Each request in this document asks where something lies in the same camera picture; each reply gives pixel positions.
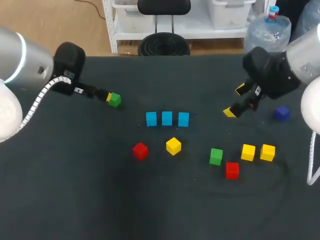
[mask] blue bottle cap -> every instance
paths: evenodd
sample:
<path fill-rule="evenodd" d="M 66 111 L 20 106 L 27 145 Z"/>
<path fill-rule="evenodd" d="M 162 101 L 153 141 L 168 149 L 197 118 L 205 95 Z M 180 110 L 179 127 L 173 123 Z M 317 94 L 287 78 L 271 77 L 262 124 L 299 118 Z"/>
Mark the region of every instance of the blue bottle cap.
<path fill-rule="evenodd" d="M 270 12 L 272 13 L 278 13 L 279 12 L 279 7 L 278 6 L 270 6 Z"/>

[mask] water bottle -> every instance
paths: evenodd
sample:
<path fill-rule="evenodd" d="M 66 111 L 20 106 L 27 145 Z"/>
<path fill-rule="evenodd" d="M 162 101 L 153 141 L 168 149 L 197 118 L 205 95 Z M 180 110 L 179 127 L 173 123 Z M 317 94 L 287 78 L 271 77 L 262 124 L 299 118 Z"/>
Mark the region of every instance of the water bottle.
<path fill-rule="evenodd" d="M 271 6 L 269 15 L 257 17 L 248 27 L 244 38 L 244 51 L 262 47 L 267 52 L 284 52 L 291 35 L 289 18 L 278 15 L 279 7 Z"/>
<path fill-rule="evenodd" d="M 320 24 L 320 0 L 311 0 L 304 6 L 291 40 L 296 40 L 318 24 Z"/>

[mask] chair backrest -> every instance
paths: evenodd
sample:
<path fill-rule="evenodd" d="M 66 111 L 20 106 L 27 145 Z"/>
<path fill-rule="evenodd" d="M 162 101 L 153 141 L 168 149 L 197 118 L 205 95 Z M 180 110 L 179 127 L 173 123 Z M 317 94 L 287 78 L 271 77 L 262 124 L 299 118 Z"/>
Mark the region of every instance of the chair backrest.
<path fill-rule="evenodd" d="M 144 15 L 185 15 L 191 9 L 190 0 L 138 0 Z"/>

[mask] green cube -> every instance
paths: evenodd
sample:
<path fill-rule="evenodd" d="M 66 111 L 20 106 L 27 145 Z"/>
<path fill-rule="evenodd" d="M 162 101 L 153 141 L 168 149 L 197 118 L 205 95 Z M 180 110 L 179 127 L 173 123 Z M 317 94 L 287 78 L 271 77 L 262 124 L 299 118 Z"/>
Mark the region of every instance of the green cube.
<path fill-rule="evenodd" d="M 216 149 L 216 148 L 211 148 L 211 154 L 210 154 L 210 164 L 213 165 L 221 165 L 221 161 L 222 161 L 222 154 L 223 154 L 223 150 L 221 149 Z"/>
<path fill-rule="evenodd" d="M 119 104 L 121 103 L 121 96 L 116 93 L 111 94 L 110 101 L 108 101 L 108 104 L 114 108 L 118 107 Z"/>

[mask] cable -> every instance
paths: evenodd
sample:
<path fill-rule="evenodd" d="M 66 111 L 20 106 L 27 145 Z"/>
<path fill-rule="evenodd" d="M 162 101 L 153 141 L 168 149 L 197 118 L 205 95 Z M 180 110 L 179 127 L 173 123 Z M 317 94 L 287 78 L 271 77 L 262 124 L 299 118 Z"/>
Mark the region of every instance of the cable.
<path fill-rule="evenodd" d="M 39 93 L 38 97 L 33 102 L 32 107 L 30 108 L 29 112 L 27 113 L 27 115 L 22 120 L 20 126 L 17 128 L 15 133 L 13 133 L 10 137 L 8 137 L 8 138 L 6 138 L 4 140 L 1 140 L 0 143 L 12 138 L 14 135 L 16 135 L 18 132 L 20 132 L 20 130 L 23 129 L 27 125 L 27 123 L 30 121 L 32 116 L 35 114 L 40 102 L 42 101 L 42 99 L 46 95 L 46 93 L 49 91 L 49 89 L 52 88 L 55 84 L 60 83 L 60 82 L 64 82 L 66 84 L 71 84 L 71 80 L 69 78 L 65 77 L 65 76 L 59 76 L 59 77 L 56 77 L 56 78 L 52 79 L 51 81 L 49 81 L 43 87 L 43 89 Z"/>
<path fill-rule="evenodd" d="M 100 15 L 100 12 L 99 12 L 99 10 L 98 10 L 97 6 L 96 6 L 93 2 L 85 1 L 85 0 L 74 0 L 74 1 L 75 1 L 75 2 L 81 2 L 81 3 L 88 3 L 88 4 L 92 4 L 92 5 L 95 7 L 96 11 L 98 12 L 99 17 L 100 17 L 100 18 L 102 18 L 102 19 L 104 19 L 104 20 L 106 20 L 103 16 L 101 16 L 101 15 Z"/>
<path fill-rule="evenodd" d="M 309 152 L 309 167 L 308 167 L 308 175 L 306 178 L 306 183 L 308 185 L 312 185 L 320 176 L 320 167 L 317 169 L 315 174 L 312 176 L 312 170 L 314 167 L 314 152 L 315 152 L 315 141 L 316 141 L 317 133 L 315 131 L 312 132 L 311 141 L 310 141 L 310 152 Z"/>

